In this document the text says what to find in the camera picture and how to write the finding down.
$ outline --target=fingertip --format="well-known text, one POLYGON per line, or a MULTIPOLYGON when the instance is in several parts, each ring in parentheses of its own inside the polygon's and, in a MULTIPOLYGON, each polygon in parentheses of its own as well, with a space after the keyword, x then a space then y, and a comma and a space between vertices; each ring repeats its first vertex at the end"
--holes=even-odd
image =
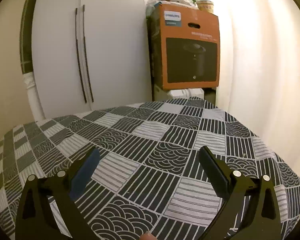
POLYGON ((140 236, 140 240, 157 240, 149 231, 146 231, 142 236, 140 236))

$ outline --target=product image on box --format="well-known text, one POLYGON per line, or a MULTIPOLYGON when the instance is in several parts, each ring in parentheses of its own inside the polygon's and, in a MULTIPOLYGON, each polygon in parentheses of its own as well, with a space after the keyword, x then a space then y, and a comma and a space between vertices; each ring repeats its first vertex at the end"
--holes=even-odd
POLYGON ((182 38, 166 38, 168 83, 215 81, 217 44, 182 38))

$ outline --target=patterned bedspread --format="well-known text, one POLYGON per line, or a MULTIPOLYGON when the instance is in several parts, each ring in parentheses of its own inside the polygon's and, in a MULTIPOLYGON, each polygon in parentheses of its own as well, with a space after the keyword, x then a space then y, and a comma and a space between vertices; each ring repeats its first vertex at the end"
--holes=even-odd
MULTIPOLYGON (((233 116, 201 98, 172 99, 81 113, 19 125, 0 141, 0 225, 14 239, 18 201, 27 177, 52 176, 91 148, 101 161, 76 201, 105 239, 197 239, 221 207, 197 151, 244 175, 267 174, 279 202, 282 238, 300 216, 300 178, 233 116)), ((60 231, 69 232, 53 198, 60 231)), ((242 203, 229 235, 247 207, 242 203)))

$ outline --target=screw head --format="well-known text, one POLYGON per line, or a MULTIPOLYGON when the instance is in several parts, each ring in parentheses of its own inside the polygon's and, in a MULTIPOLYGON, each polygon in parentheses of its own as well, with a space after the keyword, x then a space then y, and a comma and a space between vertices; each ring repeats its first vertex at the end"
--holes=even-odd
POLYGON ((35 176, 33 175, 33 174, 31 174, 29 177, 28 177, 28 180, 29 181, 32 181, 32 180, 34 180, 35 179, 35 176))
POLYGON ((264 179, 265 181, 269 181, 269 180, 270 180, 270 177, 269 177, 268 175, 263 175, 263 179, 264 179))
POLYGON ((240 171, 233 171, 233 175, 236 177, 240 177, 241 176, 241 172, 240 171))
POLYGON ((63 177, 65 174, 66 174, 65 171, 59 171, 59 172, 57 173, 57 176, 58 176, 58 177, 63 177))

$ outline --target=cabinet door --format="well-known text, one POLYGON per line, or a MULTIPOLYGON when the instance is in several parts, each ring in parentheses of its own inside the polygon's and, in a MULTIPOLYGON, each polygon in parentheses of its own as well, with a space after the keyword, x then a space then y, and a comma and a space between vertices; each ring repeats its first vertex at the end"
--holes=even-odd
POLYGON ((151 101, 144 0, 81 0, 93 109, 151 101))
POLYGON ((35 4, 32 59, 46 118, 90 110, 84 100, 76 53, 75 8, 80 9, 80 0, 37 0, 35 4))

